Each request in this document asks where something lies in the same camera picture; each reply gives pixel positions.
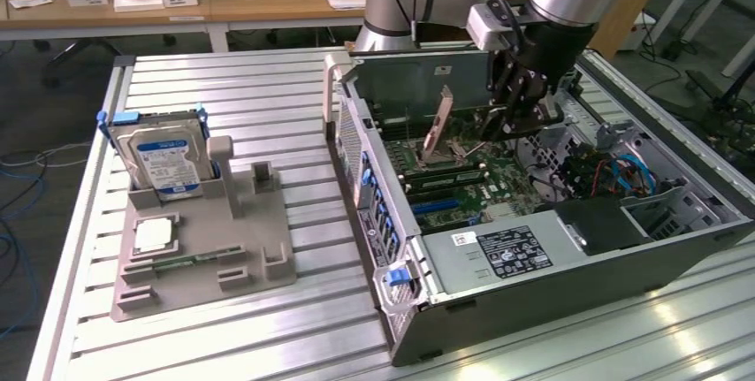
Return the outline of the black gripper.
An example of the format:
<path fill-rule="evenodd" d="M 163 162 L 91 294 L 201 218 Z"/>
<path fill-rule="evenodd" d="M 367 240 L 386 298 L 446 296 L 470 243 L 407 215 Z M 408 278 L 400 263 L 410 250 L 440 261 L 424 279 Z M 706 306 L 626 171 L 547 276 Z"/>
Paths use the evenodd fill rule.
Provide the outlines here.
<path fill-rule="evenodd" d="M 576 57 L 594 36 L 594 26 L 570 27 L 555 22 L 526 26 L 524 43 L 518 51 L 503 50 L 488 55 L 488 90 L 492 103 L 503 104 L 510 88 L 518 85 L 520 75 L 530 72 L 552 86 L 572 68 Z"/>

